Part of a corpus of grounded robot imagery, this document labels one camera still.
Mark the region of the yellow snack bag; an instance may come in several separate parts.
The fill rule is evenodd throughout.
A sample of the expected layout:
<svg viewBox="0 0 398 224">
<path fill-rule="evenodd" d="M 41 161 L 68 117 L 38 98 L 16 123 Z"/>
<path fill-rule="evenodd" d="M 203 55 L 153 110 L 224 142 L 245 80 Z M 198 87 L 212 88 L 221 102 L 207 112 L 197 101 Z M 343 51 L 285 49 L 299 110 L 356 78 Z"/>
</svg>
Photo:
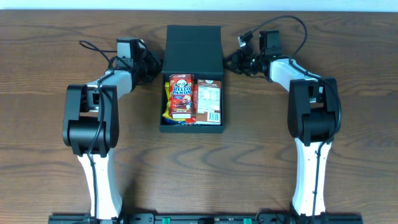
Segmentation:
<svg viewBox="0 0 398 224">
<path fill-rule="evenodd" d="M 172 118 L 171 115 L 169 115 L 169 106 L 170 106 L 169 82 L 165 82 L 164 88 L 165 88 L 165 93 L 166 93 L 166 97 L 167 97 L 167 104 L 166 104 L 165 112 L 162 114 L 162 117 L 165 119 L 165 122 L 167 124 L 172 124 L 172 125 L 183 124 L 185 122 L 184 118 Z"/>
</svg>

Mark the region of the brown white carton box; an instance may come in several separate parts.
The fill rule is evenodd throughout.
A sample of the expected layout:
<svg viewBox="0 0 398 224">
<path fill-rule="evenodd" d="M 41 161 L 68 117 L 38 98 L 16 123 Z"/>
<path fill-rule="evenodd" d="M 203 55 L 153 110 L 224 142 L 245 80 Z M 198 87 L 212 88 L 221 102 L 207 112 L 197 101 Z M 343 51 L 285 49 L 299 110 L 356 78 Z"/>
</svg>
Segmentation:
<svg viewBox="0 0 398 224">
<path fill-rule="evenodd" d="M 195 124 L 220 125 L 221 81 L 199 79 L 197 84 L 198 103 Z"/>
</svg>

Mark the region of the red Hello Panda box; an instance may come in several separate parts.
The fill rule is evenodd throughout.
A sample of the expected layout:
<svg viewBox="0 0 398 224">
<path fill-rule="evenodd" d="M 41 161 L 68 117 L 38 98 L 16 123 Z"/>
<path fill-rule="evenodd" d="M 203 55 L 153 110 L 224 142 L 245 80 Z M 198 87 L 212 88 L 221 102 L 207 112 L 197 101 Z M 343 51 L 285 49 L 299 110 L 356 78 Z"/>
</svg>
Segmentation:
<svg viewBox="0 0 398 224">
<path fill-rule="evenodd" d="M 193 116 L 192 74 L 173 74 L 169 78 L 169 115 L 173 119 L 190 119 Z"/>
</svg>

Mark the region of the red snack bag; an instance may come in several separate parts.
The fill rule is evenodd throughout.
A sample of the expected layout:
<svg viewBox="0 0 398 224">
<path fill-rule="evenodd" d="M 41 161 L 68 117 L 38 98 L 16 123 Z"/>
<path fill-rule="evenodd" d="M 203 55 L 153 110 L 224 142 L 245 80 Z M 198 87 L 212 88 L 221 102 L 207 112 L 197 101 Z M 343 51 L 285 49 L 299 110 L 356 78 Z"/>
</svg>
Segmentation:
<svg viewBox="0 0 398 224">
<path fill-rule="evenodd" d="M 192 95 L 193 115 L 191 118 L 187 118 L 185 120 L 185 124 L 191 125 L 191 124 L 196 123 L 197 104 L 198 104 L 198 85 L 194 85 L 193 86 L 193 95 Z"/>
</svg>

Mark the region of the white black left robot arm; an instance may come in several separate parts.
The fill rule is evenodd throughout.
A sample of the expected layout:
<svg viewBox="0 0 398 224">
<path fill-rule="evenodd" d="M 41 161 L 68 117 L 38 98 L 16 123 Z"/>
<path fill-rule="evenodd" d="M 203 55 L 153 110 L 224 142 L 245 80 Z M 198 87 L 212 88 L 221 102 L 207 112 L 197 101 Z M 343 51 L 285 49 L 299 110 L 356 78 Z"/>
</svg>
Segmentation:
<svg viewBox="0 0 398 224">
<path fill-rule="evenodd" d="M 115 57 L 118 66 L 99 79 L 67 87 L 63 141 L 85 171 L 91 198 L 82 223 L 118 223 L 123 200 L 114 174 L 114 148 L 119 139 L 118 100 L 136 86 L 151 82 L 162 61 L 152 52 L 142 58 Z"/>
</svg>

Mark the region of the dark green cardboard box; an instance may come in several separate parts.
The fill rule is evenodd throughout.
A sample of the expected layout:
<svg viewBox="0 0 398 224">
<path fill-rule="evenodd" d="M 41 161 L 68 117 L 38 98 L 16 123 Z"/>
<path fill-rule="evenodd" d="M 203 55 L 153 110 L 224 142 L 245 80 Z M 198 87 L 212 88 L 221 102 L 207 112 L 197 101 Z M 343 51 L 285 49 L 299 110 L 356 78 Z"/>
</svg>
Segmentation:
<svg viewBox="0 0 398 224">
<path fill-rule="evenodd" d="M 160 112 L 165 112 L 165 82 L 172 74 L 192 74 L 195 80 L 224 81 L 220 26 L 168 25 L 162 65 Z"/>
</svg>

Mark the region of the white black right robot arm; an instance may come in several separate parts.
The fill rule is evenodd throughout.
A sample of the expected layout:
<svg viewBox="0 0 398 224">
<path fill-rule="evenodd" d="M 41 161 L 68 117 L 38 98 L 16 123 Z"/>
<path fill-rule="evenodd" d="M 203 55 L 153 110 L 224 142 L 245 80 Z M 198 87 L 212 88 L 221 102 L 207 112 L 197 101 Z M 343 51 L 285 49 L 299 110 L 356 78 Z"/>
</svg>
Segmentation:
<svg viewBox="0 0 398 224">
<path fill-rule="evenodd" d="M 301 67 L 290 55 L 248 56 L 242 50 L 223 60 L 225 69 L 256 78 L 263 73 L 289 93 L 287 125 L 297 147 L 297 180 L 292 207 L 313 222 L 325 212 L 323 189 L 326 159 L 341 126 L 337 82 Z"/>
</svg>

